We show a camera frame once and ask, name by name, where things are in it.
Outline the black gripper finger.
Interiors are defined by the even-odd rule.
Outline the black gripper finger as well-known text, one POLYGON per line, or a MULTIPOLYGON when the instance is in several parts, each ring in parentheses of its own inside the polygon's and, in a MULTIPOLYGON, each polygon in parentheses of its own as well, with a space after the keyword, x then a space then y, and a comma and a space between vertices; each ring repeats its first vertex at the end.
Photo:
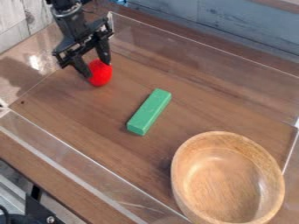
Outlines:
POLYGON ((80 54, 75 54, 71 56, 71 64, 86 79, 92 76, 90 67, 80 54))
POLYGON ((110 51, 110 43, 108 38, 112 35, 112 31, 103 31, 98 33, 98 41, 96 41, 96 51, 98 56, 102 62, 107 65, 111 64, 111 51, 110 51))

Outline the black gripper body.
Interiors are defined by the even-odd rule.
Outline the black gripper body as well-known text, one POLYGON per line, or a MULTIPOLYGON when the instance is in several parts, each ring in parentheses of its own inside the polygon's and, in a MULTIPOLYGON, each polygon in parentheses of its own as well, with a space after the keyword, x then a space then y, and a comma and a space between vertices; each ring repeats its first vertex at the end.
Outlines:
POLYGON ((96 50, 98 33, 112 31, 108 27, 108 18, 103 17, 88 23, 86 19, 56 19, 63 38, 52 50, 52 56, 56 58, 62 68, 72 66, 71 56, 83 55, 92 49, 96 50))

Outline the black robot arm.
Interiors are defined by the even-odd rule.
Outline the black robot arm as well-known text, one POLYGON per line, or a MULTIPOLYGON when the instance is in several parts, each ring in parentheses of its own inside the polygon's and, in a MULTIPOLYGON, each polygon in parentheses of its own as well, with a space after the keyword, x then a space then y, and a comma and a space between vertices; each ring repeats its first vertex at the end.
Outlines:
POLYGON ((51 6, 51 14, 63 35, 60 43, 52 50, 52 56, 62 68, 74 66, 86 79, 91 78, 92 72, 83 55, 95 49, 100 61, 106 65, 111 63, 108 40, 114 30, 108 17, 88 22, 80 0, 46 0, 46 2, 51 6))

